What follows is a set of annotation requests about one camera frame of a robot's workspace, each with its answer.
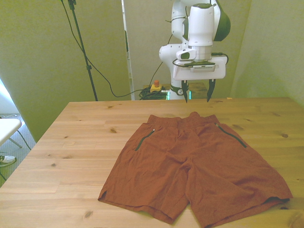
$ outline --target black zipper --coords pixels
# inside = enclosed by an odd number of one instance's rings
[[[150,135],[152,135],[155,132],[155,129],[153,129],[153,131],[151,131],[147,136],[143,137],[142,140],[139,142],[137,148],[135,149],[135,151],[138,151],[141,144],[143,143],[143,141],[145,140],[145,138],[148,138]]]
[[[228,132],[226,132],[221,126],[219,126],[217,123],[214,123],[223,133],[232,136],[233,138],[235,138],[236,140],[238,140],[240,142],[240,144],[242,144],[242,146],[244,146],[245,148],[247,147],[239,138],[237,138],[235,135],[230,134]]]

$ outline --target sneaker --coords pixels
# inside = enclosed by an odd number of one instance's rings
[[[14,156],[1,156],[0,155],[0,167],[5,167],[11,164],[14,164],[17,161],[17,158]]]

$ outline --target wall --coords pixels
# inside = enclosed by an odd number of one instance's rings
[[[238,55],[245,32],[251,0],[220,0],[222,8],[231,21],[231,32],[222,42],[214,42],[213,52],[223,52],[229,55],[227,74],[224,79],[217,80],[212,97],[227,97],[230,95]],[[134,89],[142,89],[148,85],[161,61],[159,49],[166,45],[171,35],[171,20],[173,1],[153,0],[124,1],[129,52],[132,67]],[[170,43],[180,43],[172,38]],[[163,84],[169,84],[170,72],[163,64],[154,79]]]
[[[89,59],[117,95],[129,93],[121,0],[77,0],[75,9]],[[95,100],[84,56],[59,0],[0,0],[0,15],[0,78],[37,141],[68,102]],[[92,74],[100,101],[130,99]]]
[[[303,27],[302,0],[252,0],[231,96],[288,96],[304,106]]]

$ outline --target shorts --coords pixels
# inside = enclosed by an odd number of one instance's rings
[[[281,175],[215,115],[151,115],[128,140],[98,200],[172,224],[190,203],[202,228],[288,201]]]

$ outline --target table surface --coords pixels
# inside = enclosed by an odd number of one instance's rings
[[[294,198],[221,228],[302,228],[304,109],[289,98],[69,103],[0,188],[1,228],[199,228],[190,206],[171,226],[97,201],[124,144],[149,115],[215,114],[286,180]]]
[[[0,119],[0,146],[5,143],[20,127],[18,119]]]

